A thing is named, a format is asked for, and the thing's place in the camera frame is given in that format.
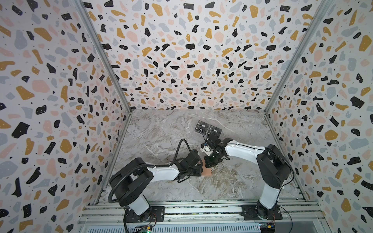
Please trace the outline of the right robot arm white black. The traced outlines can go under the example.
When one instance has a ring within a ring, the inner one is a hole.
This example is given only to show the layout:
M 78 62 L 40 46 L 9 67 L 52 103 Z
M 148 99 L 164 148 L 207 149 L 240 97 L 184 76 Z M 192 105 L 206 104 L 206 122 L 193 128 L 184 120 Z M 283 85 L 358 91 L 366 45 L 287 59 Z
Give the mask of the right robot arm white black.
M 205 164 L 212 168 L 223 159 L 231 157 L 241 158 L 254 163 L 264 181 L 264 189 L 255 206 L 243 207 L 243 216 L 247 220 L 255 219 L 282 219 L 280 208 L 277 204 L 278 197 L 286 179 L 293 174 L 291 165 L 277 146 L 270 144 L 266 147 L 257 147 L 235 141 L 231 138 L 220 140 L 216 136 L 205 139 L 200 151 L 205 153 Z

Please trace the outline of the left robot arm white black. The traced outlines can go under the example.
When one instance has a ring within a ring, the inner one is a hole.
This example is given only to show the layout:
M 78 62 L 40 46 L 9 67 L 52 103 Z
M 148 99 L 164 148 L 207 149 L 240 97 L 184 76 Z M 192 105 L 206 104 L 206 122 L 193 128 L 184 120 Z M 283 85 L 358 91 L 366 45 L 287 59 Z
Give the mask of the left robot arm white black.
M 150 164 L 142 158 L 135 158 L 113 175 L 109 184 L 111 191 L 109 203 L 128 207 L 135 215 L 149 215 L 151 207 L 143 195 L 150 183 L 158 181 L 177 181 L 182 183 L 190 177 L 201 177 L 203 163 L 197 150 L 191 150 L 187 157 L 177 159 L 171 164 Z

